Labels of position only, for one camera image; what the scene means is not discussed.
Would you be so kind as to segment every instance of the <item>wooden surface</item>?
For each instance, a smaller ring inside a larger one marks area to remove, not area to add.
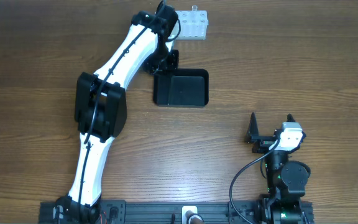
[[[190,10],[194,0],[171,1]],[[79,154],[76,80],[101,67],[131,17],[158,1],[0,1],[0,222],[36,222],[39,203],[70,189]],[[152,103],[152,77],[127,91],[128,119],[103,175],[103,198],[229,200],[234,174],[259,155],[243,143],[288,113],[308,137],[293,159],[312,169],[305,200],[317,223],[358,223],[358,1],[233,0],[208,11],[205,41],[178,41],[181,68],[209,72],[202,109]],[[236,200],[266,192],[259,167]]]

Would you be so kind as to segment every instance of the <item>table top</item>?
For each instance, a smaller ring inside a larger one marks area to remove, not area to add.
[[[127,90],[103,198],[227,202],[251,112],[269,135],[291,113],[307,138],[292,159],[311,167],[304,200],[317,223],[358,223],[358,1],[168,1],[207,10],[206,40],[179,40],[180,68],[209,72],[205,108],[152,101],[153,77]],[[132,15],[158,1],[0,1],[0,222],[36,222],[39,203],[70,189],[79,155],[76,80],[124,40]],[[259,167],[235,200],[266,193]]]

